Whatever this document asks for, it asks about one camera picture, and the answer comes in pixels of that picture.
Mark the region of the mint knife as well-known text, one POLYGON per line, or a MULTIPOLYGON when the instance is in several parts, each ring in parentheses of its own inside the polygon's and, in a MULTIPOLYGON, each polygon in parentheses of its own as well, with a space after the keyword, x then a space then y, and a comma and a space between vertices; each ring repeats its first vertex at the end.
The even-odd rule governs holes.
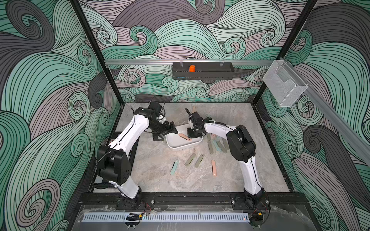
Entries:
POLYGON ((221 148, 219 147, 219 145, 218 145, 217 141, 216 141, 216 140, 212 140, 212 142, 213 142, 213 145, 215 146, 216 150, 217 150, 218 152, 221 152, 222 150, 221 150, 221 148))
POLYGON ((179 164, 179 160, 175 160, 175 162, 173 163, 173 166, 172 166, 172 169, 170 171, 170 175, 174 175, 176 170, 177 170, 177 167, 178 167, 178 164, 179 164))

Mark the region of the white storage box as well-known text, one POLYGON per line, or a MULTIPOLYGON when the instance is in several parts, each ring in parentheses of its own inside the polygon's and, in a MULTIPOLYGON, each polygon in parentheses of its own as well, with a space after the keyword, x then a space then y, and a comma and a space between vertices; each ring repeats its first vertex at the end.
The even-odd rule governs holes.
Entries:
MULTIPOLYGON (((178 134, 182 133, 182 134, 188 135, 187 134, 187 128, 190 128, 189 124, 176 126, 178 134)), ((191 138, 191 141, 187 141, 187 140, 181 138, 178 134, 169 133, 165 136, 167 145, 173 151, 179 151, 179 150, 183 150, 183 149, 186 149, 186 148, 194 147, 194 146, 200 144, 203 140, 203 138, 200 137, 200 138, 191 138)))

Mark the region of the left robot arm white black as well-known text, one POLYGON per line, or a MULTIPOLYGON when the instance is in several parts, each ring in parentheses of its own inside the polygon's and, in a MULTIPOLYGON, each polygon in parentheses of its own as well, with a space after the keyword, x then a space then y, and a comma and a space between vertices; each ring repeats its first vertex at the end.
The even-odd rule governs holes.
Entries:
POLYGON ((107 146, 98 149, 97 175, 129 199, 137 198, 141 190, 131 177, 129 153, 146 129, 158 137, 178 134, 174 123, 167 121, 165 116, 154 109, 140 107, 133 111, 133 118, 123 132, 107 146))

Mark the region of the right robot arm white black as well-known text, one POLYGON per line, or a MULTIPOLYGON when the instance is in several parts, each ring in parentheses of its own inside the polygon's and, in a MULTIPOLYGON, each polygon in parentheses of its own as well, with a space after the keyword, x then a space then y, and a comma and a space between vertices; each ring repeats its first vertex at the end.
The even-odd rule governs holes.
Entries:
POLYGON ((188 137, 198 138, 204 134, 214 134, 227 140, 233 158, 239 161, 243 180, 246 207, 253 212, 270 210, 268 195, 258 178, 255 164, 256 144, 243 125, 229 126, 216 121, 188 122, 188 137))

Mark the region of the olive knife row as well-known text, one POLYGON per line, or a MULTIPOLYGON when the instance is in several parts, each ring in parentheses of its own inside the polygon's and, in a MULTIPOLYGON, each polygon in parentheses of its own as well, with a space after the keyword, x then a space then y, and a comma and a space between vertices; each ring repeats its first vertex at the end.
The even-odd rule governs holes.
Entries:
POLYGON ((214 148, 213 148, 212 141, 207 141, 207 144, 208 144, 210 154, 213 155, 214 154, 214 148))
POLYGON ((217 145, 219 146, 219 148, 221 149, 223 153, 225 154, 227 153, 226 148, 223 146, 223 144, 220 141, 217 141, 217 145))

